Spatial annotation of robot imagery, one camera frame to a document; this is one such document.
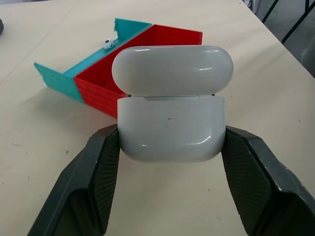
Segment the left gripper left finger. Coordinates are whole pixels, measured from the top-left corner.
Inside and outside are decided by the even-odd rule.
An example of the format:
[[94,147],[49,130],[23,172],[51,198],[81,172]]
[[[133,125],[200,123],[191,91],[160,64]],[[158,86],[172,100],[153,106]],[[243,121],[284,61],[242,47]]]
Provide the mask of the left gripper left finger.
[[116,124],[91,135],[61,172],[27,236],[104,236],[119,155]]

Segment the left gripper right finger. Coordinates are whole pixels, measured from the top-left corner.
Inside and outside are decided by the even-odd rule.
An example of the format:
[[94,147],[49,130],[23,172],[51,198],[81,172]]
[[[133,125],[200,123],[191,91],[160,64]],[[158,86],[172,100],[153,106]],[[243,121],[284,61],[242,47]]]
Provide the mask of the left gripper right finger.
[[248,236],[315,236],[315,199],[260,137],[228,126],[221,154]]

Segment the white earbud charging case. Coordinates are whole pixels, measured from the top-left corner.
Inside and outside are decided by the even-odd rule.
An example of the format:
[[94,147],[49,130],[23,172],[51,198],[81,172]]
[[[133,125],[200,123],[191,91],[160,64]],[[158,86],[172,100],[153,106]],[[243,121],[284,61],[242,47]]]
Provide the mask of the white earbud charging case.
[[202,162],[225,139],[224,98],[233,61],[220,47],[136,46],[112,64],[120,147],[143,162]]

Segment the red plastic tray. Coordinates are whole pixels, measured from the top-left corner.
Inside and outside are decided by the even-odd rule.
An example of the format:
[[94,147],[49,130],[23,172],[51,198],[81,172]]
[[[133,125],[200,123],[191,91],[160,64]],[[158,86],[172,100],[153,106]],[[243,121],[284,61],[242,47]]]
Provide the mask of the red plastic tray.
[[112,77],[112,64],[119,52],[135,46],[200,45],[202,36],[200,31],[152,25],[76,75],[75,84],[85,104],[116,118],[117,100],[127,97]]

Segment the teal plastic tray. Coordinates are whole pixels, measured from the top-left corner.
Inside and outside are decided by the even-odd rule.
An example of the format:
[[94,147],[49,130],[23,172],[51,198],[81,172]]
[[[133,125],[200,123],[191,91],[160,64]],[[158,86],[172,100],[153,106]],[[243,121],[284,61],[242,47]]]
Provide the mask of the teal plastic tray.
[[55,71],[36,62],[34,63],[34,66],[42,76],[47,87],[63,93],[79,102],[83,102],[83,98],[74,82],[74,77],[98,60],[113,52],[115,49],[118,49],[124,43],[147,30],[152,25],[153,24],[146,22],[116,18],[114,21],[114,31],[117,33],[117,38],[114,39],[115,46],[113,48],[105,50],[101,47],[98,51],[76,64],[65,73]]

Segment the black metal stand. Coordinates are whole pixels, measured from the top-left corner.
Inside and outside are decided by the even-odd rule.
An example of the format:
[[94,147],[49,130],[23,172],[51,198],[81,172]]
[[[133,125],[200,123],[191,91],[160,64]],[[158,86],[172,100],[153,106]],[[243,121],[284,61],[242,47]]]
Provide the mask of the black metal stand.
[[[274,10],[274,7],[279,2],[279,0],[274,0],[266,15],[264,16],[262,23],[264,24],[268,19],[271,12]],[[284,36],[281,40],[281,43],[284,44],[287,39],[294,33],[294,31],[299,27],[299,25],[305,20],[305,18],[309,15],[309,13],[315,8],[315,0],[310,4],[310,0],[305,0],[305,9],[303,15],[297,20],[297,22],[293,25],[293,27],[289,30],[289,32]]]

